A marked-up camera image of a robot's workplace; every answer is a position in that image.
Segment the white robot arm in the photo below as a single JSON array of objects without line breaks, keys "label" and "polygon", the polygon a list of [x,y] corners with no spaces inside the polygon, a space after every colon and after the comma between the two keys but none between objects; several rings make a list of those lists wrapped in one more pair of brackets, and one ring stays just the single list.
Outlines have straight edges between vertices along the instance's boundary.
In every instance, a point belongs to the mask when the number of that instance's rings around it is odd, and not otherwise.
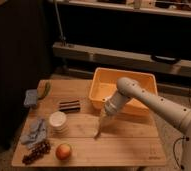
[{"label": "white robot arm", "polygon": [[117,90],[101,110],[98,130],[101,131],[109,125],[112,118],[135,98],[184,135],[180,170],[191,171],[191,109],[150,93],[131,78],[119,78],[116,87]]}]

